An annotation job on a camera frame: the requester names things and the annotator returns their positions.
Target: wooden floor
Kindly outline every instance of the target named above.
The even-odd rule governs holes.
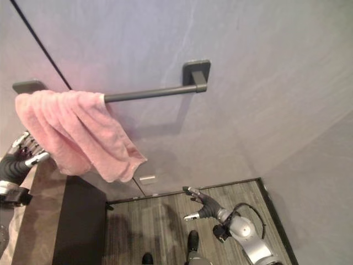
[[[291,264],[256,181],[203,192],[229,210],[240,202],[256,207],[266,223],[265,241],[284,264]],[[183,220],[184,215],[201,208],[201,204],[191,202],[185,194],[120,203],[113,207],[114,211],[108,212],[105,265],[141,264],[145,252],[153,254],[154,264],[182,265],[186,259],[188,234],[193,229],[200,235],[199,252],[214,265],[249,264],[234,239],[229,238],[222,244],[214,237],[215,219]],[[247,208],[240,213],[252,220],[261,234],[257,216]]]

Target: gray wall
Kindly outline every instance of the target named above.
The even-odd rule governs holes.
[[[14,108],[12,84],[42,80],[67,90],[9,1],[0,1],[0,157],[25,130]]]
[[[353,258],[353,2],[18,2],[76,90],[175,86],[212,61],[207,93],[111,104],[149,158],[135,178],[158,178],[146,194],[264,177],[300,264]]]

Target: black shoe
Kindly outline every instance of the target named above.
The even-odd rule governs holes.
[[[197,251],[199,248],[199,233],[196,230],[192,230],[188,237],[188,253],[190,251]]]
[[[153,264],[153,258],[151,253],[146,252],[142,257],[142,264]]]

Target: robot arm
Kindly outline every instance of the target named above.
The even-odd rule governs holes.
[[[236,209],[239,208],[238,206],[233,211],[229,211],[221,207],[212,197],[201,193],[198,189],[183,187],[183,190],[187,195],[192,196],[191,200],[204,205],[198,212],[185,216],[185,221],[209,217],[216,218],[220,224],[213,228],[213,234],[221,242],[225,242],[228,237],[232,236],[242,246],[251,264],[282,264],[263,238],[257,235],[254,224],[236,212]]]
[[[26,205],[28,189],[20,187],[30,169],[50,157],[28,131],[16,139],[0,161],[0,199],[2,204]]]

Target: towel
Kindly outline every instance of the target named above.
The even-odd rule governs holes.
[[[111,117],[101,93],[37,91],[18,95],[15,105],[23,125],[63,174],[96,169],[107,182],[127,182],[147,161]]]

